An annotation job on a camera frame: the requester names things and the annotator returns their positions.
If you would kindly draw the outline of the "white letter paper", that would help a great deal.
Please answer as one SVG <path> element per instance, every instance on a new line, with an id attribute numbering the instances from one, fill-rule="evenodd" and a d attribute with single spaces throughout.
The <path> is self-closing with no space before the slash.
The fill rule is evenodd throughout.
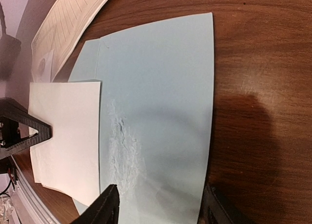
<path id="1" fill-rule="evenodd" d="M 52 127 L 30 148 L 34 181 L 89 206 L 99 187 L 100 82 L 31 83 L 28 112 Z"/>

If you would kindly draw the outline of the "front aluminium rail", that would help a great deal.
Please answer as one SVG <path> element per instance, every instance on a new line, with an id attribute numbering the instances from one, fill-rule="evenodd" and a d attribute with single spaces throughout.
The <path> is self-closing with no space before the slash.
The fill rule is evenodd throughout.
<path id="1" fill-rule="evenodd" d="M 1 168 L 8 174 L 11 186 L 5 192 L 14 208 L 9 218 L 13 224 L 59 224 L 60 221 L 43 204 L 11 156 L 1 160 Z"/>

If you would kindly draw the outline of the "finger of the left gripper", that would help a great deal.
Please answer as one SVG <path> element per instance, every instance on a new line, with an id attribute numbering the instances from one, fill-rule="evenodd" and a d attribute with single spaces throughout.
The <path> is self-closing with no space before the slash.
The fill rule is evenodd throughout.
<path id="1" fill-rule="evenodd" d="M 19 124 L 38 132 L 22 138 Z M 7 158 L 31 146 L 52 138 L 52 127 L 28 114 L 27 110 L 12 98 L 0 99 L 0 158 Z"/>

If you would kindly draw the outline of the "light blue envelope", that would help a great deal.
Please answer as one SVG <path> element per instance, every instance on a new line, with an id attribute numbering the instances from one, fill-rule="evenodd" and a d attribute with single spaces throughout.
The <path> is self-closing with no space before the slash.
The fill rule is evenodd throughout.
<path id="1" fill-rule="evenodd" d="M 214 101 L 212 13 L 86 41 L 70 81 L 101 82 L 100 187 L 117 185 L 121 224 L 195 224 Z"/>

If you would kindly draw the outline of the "beige decorated lined sheet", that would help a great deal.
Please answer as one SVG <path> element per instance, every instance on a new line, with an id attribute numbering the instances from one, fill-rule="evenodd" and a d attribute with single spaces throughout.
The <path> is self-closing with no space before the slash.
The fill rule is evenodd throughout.
<path id="1" fill-rule="evenodd" d="M 54 50 L 51 81 L 108 0 L 56 0 L 31 43 L 32 77 L 37 82 L 41 58 Z"/>

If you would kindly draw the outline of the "white sticker sheet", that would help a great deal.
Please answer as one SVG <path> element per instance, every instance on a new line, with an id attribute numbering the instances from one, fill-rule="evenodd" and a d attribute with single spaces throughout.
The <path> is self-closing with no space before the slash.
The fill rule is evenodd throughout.
<path id="1" fill-rule="evenodd" d="M 40 60 L 37 70 L 37 82 L 51 82 L 54 50 L 46 53 Z"/>

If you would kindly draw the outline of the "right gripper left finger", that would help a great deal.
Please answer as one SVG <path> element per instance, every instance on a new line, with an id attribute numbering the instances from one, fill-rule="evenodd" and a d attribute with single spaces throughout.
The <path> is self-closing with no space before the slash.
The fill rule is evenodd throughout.
<path id="1" fill-rule="evenodd" d="M 118 224 L 119 204 L 117 185 L 108 185 L 99 197 L 71 224 Z"/>

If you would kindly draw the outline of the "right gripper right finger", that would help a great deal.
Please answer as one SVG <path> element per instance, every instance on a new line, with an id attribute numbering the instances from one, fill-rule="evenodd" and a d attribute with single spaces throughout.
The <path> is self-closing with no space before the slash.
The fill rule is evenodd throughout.
<path id="1" fill-rule="evenodd" d="M 204 187 L 199 224 L 243 224 L 244 215 L 215 186 Z"/>

